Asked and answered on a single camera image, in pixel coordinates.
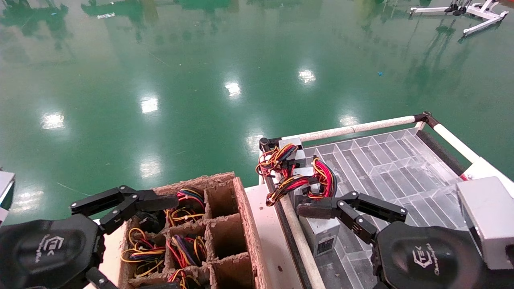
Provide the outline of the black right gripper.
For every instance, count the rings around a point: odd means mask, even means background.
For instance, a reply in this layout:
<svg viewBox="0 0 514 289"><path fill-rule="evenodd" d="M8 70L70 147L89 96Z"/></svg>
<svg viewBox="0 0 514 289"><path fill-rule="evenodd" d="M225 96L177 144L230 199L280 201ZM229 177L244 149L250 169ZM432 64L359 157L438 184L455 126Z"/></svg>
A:
<svg viewBox="0 0 514 289"><path fill-rule="evenodd" d="M378 232L361 214L391 223ZM305 218L336 218L366 244L373 274L383 289L512 289L512 269L492 270L468 232L405 223L408 210L367 194L305 198L297 205Z"/></svg>

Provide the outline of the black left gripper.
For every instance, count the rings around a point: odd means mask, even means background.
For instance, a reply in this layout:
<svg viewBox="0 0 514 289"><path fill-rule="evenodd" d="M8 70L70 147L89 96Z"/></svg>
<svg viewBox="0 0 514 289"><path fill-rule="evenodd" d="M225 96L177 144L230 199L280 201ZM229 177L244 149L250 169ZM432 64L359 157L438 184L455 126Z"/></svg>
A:
<svg viewBox="0 0 514 289"><path fill-rule="evenodd" d="M105 251L104 234L112 234L138 212L175 208L176 195L126 185L108 189L70 205L73 216L3 226L0 233L2 289L119 289L99 270ZM99 225L88 218L110 209ZM180 289L166 274L136 278L122 289Z"/></svg>

